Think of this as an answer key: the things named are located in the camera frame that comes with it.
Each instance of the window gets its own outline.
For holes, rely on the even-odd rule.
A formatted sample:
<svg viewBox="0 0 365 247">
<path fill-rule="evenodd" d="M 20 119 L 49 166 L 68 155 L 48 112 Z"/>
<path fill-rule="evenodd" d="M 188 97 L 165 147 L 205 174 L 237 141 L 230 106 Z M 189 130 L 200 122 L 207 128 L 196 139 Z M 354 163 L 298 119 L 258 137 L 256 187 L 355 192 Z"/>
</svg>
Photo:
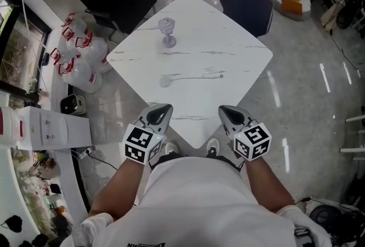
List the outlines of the window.
<svg viewBox="0 0 365 247">
<path fill-rule="evenodd" d="M 25 11 L 26 17 L 21 0 L 0 0 L 0 90 L 19 104 L 38 101 L 38 66 L 51 31 L 26 5 Z"/>
</svg>

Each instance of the red label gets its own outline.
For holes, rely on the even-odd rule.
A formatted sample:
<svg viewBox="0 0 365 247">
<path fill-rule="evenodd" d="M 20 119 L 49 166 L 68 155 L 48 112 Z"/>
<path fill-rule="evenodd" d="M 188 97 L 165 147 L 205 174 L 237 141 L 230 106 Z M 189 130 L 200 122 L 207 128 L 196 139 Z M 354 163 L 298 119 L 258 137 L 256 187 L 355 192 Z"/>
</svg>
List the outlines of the red label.
<svg viewBox="0 0 365 247">
<path fill-rule="evenodd" d="M 23 137 L 23 121 L 21 121 L 21 137 Z"/>
<path fill-rule="evenodd" d="M 0 135 L 4 134 L 4 122 L 2 118 L 2 110 L 0 108 Z"/>
<path fill-rule="evenodd" d="M 89 78 L 89 82 L 94 83 L 94 80 L 95 80 L 95 74 L 91 74 L 91 76 Z"/>
</svg>

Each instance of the white sneaker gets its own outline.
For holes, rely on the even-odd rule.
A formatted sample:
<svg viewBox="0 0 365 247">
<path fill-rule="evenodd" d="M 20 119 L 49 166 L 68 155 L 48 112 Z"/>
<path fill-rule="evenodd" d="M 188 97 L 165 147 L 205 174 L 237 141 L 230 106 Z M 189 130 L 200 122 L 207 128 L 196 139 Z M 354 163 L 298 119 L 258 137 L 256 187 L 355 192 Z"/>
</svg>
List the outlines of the white sneaker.
<svg viewBox="0 0 365 247">
<path fill-rule="evenodd" d="M 177 145 L 171 141 L 169 141 L 166 145 L 165 145 L 165 154 L 168 155 L 171 152 L 175 152 L 175 153 L 179 153 L 179 148 L 177 147 Z"/>
<path fill-rule="evenodd" d="M 214 155 L 218 155 L 219 153 L 219 141 L 215 138 L 212 137 L 208 143 L 206 144 L 206 153 L 209 154 L 214 154 Z"/>
</svg>

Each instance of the white table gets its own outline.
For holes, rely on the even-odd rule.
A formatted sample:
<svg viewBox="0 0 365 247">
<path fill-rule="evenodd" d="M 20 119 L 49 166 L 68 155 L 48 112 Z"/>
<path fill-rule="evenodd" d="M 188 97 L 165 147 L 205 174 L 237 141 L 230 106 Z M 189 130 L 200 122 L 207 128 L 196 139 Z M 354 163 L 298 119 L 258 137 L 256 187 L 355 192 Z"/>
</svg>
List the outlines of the white table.
<svg viewBox="0 0 365 247">
<path fill-rule="evenodd" d="M 165 48 L 160 19 L 176 21 L 177 43 Z M 220 105 L 234 105 L 266 67 L 272 52 L 202 0 L 175 0 L 121 42 L 107 60 L 149 104 L 169 103 L 170 126 L 200 148 L 221 124 Z M 168 87 L 160 86 L 167 76 Z"/>
</svg>

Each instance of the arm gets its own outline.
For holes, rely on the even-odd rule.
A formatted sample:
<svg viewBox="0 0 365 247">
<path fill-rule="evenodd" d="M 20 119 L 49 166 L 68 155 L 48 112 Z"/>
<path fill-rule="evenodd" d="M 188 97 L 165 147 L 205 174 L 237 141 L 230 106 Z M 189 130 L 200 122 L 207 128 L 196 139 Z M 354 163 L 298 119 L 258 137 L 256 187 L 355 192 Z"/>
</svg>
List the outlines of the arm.
<svg viewBox="0 0 365 247">
<path fill-rule="evenodd" d="M 143 169 L 144 165 L 126 159 L 94 200 L 89 217 L 99 213 L 110 214 L 114 221 L 123 217 L 133 207 Z"/>
<path fill-rule="evenodd" d="M 252 194 L 259 205 L 274 213 L 287 205 L 294 205 L 292 196 L 263 158 L 246 161 L 246 170 Z"/>
</svg>

